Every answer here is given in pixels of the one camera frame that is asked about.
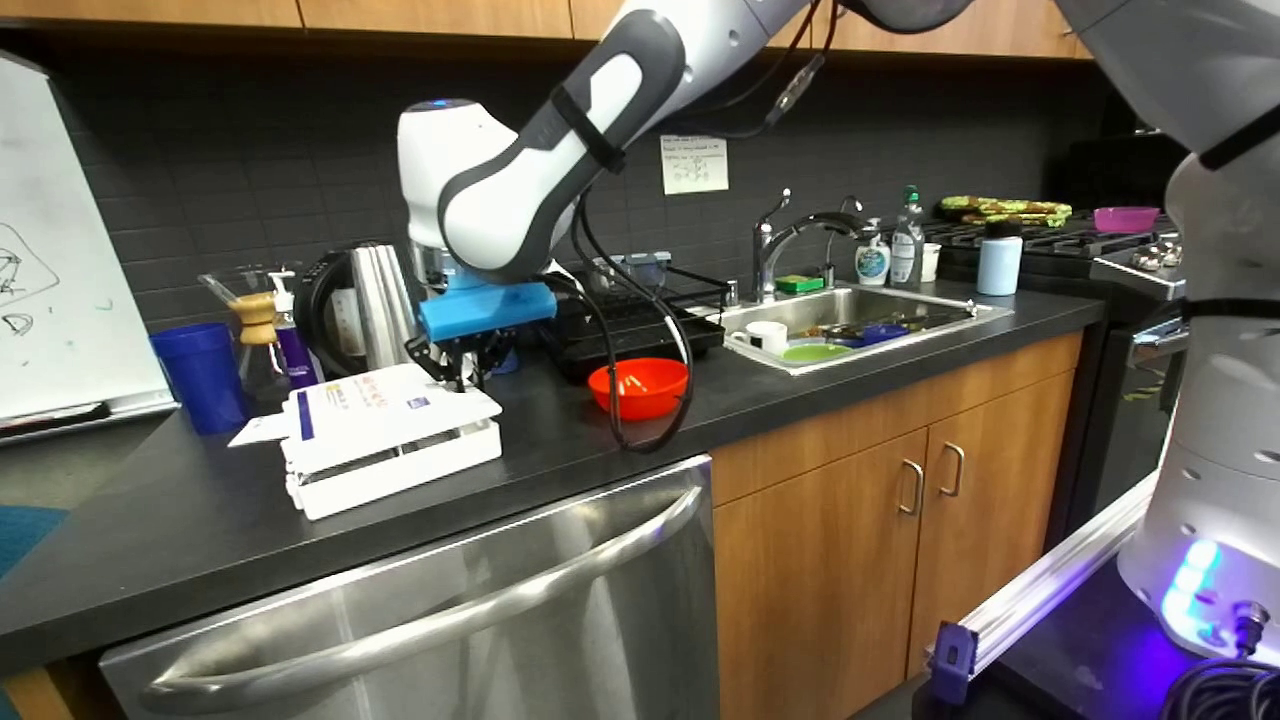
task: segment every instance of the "blue light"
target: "blue light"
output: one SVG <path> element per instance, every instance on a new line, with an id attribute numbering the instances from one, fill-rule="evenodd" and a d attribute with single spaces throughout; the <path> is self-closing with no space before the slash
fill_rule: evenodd
<path id="1" fill-rule="evenodd" d="M 1208 572 L 1208 563 L 1216 563 L 1216 542 L 1211 542 L 1211 539 L 1197 539 L 1197 542 L 1186 548 L 1183 566 Z"/>
<path id="2" fill-rule="evenodd" d="M 1183 639 L 1205 645 L 1211 634 L 1211 615 L 1200 612 L 1200 590 L 1211 588 L 1216 563 L 1219 548 L 1211 539 L 1197 539 L 1160 600 L 1164 625 Z"/>

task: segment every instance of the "blue cup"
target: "blue cup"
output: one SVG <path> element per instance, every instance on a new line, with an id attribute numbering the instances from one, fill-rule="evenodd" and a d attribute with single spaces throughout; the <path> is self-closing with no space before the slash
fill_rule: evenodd
<path id="1" fill-rule="evenodd" d="M 198 436 L 241 431 L 249 400 L 237 374 L 228 325 L 189 325 L 151 331 L 172 397 Z"/>

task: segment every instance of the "electric kettle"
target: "electric kettle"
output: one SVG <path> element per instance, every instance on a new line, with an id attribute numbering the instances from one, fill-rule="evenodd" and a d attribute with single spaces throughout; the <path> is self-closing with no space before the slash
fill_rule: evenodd
<path id="1" fill-rule="evenodd" d="M 391 245 L 323 250 L 296 293 L 296 326 L 323 374 L 408 362 L 416 335 L 408 281 Z"/>

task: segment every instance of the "machine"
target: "machine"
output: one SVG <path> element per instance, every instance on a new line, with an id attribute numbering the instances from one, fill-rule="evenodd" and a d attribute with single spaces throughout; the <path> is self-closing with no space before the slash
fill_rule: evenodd
<path id="1" fill-rule="evenodd" d="M 892 33 L 966 0 L 840 0 Z M 715 87 L 808 0 L 629 0 L 610 33 L 520 127 L 440 100 L 400 114 L 408 237 L 445 248 L 472 294 L 424 311 L 433 338 L 551 311 L 536 281 L 570 209 L 629 142 Z M 1130 107 L 1191 156 L 1166 188 L 1186 248 L 1186 368 L 1130 590 L 1200 652 L 1280 665 L 1280 2 L 1058 0 Z"/>

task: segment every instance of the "wire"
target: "wire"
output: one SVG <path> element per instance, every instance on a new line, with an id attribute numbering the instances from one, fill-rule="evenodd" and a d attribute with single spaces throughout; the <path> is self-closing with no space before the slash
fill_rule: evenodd
<path id="1" fill-rule="evenodd" d="M 751 100 L 793 54 L 797 54 L 797 48 L 801 48 L 801 41 L 805 41 L 805 33 L 808 33 L 808 24 L 813 24 L 813 15 L 817 15 L 817 8 L 821 8 L 821 0 L 813 0 L 808 2 L 808 11 L 805 11 L 805 20 L 801 20 L 801 27 L 797 27 L 797 35 L 793 35 L 793 45 L 785 48 L 785 54 L 779 61 L 773 61 L 767 62 L 767 72 L 763 77 L 755 77 L 744 90 L 737 90 L 737 94 L 724 94 L 724 100 L 715 100 L 715 105 L 705 105 L 705 107 L 688 107 L 685 114 L 709 114 L 709 111 L 729 111 L 729 107 L 737 107 L 737 105 L 744 105 L 744 100 Z"/>
<path id="2" fill-rule="evenodd" d="M 1205 658 L 1164 697 L 1160 720 L 1280 720 L 1280 672 L 1257 658 Z"/>
<path id="3" fill-rule="evenodd" d="M 664 447 L 664 445 L 679 431 L 685 411 L 688 411 L 688 402 L 690 402 L 690 351 L 688 351 L 688 338 L 685 338 L 685 331 L 679 331 L 679 320 L 676 320 L 672 305 L 667 305 L 664 294 L 657 294 L 650 288 L 643 288 L 629 266 L 618 266 L 618 263 L 601 248 L 595 226 L 590 226 L 590 216 L 589 216 L 589 195 L 590 195 L 590 190 L 584 190 L 579 203 L 575 203 L 575 213 L 570 213 L 570 221 L 575 221 L 575 223 L 570 223 L 570 248 L 575 248 L 575 257 L 584 258 L 584 266 L 595 266 L 595 263 L 590 263 L 590 250 L 595 250 L 595 258 L 601 258 L 614 281 L 625 281 L 639 299 L 648 299 L 648 305 L 658 311 L 658 320 L 664 320 L 664 326 L 667 326 L 667 335 L 672 335 L 672 343 L 676 343 L 679 362 L 688 368 L 688 385 L 685 385 L 685 397 L 679 397 L 676 415 L 667 420 L 667 427 L 664 427 L 658 436 L 634 445 L 634 441 L 625 431 L 625 423 L 618 423 L 614 349 L 610 349 L 608 317 L 601 311 L 601 299 L 595 299 L 590 285 L 579 285 L 589 311 L 601 320 L 602 357 L 608 357 L 608 420 L 610 420 L 608 427 L 610 427 L 614 445 L 625 445 L 625 447 L 632 447 L 632 453 L 657 453 L 657 447 Z"/>
<path id="4" fill-rule="evenodd" d="M 773 100 L 773 107 L 763 111 L 760 124 L 751 124 L 744 132 L 729 132 L 729 140 L 755 140 L 760 132 L 779 124 L 801 105 L 801 94 L 813 87 L 817 72 L 831 54 L 840 15 L 844 15 L 844 2 L 831 2 L 824 48 L 777 90 L 777 100 Z"/>

